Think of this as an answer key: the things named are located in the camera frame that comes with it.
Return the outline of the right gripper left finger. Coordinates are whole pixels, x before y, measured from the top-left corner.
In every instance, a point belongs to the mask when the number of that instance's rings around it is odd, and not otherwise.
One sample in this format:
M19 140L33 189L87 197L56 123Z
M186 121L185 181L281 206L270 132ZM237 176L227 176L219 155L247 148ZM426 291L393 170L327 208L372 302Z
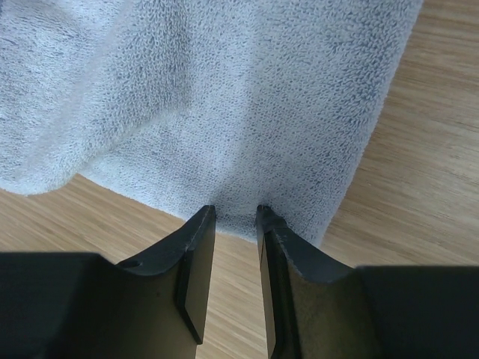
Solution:
M216 211L119 263L93 252L1 254L3 358L194 358Z

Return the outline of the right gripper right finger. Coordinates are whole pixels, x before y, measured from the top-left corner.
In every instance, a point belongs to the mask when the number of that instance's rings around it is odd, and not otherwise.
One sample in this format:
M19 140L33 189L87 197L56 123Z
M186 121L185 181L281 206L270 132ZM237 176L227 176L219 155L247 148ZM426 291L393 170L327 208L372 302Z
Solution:
M344 265L257 208L270 358L476 358L477 266Z

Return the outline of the blue bear towel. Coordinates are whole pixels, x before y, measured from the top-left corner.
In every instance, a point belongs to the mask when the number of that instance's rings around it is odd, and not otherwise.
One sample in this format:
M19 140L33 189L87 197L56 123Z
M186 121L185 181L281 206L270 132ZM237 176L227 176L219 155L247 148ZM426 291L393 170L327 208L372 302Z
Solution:
M420 1L3 1L1 187L76 175L255 238L319 245Z

